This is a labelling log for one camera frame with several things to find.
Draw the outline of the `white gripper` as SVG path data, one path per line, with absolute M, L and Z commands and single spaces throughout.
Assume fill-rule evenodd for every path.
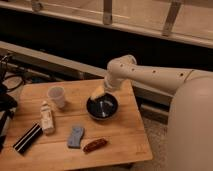
M 104 87 L 97 87 L 95 91 L 91 94 L 90 99 L 95 100 L 99 97 L 102 97 L 105 94 L 105 90 L 109 92 L 118 91 L 121 88 L 122 83 L 123 79 L 115 77 L 110 73 L 107 73 L 104 77 Z

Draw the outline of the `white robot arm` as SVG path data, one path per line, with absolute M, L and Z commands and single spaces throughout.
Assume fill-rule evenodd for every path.
M 91 98 L 118 90 L 126 79 L 172 96 L 166 171 L 213 171 L 213 72 L 139 66 L 134 56 L 125 55 L 108 62 Z

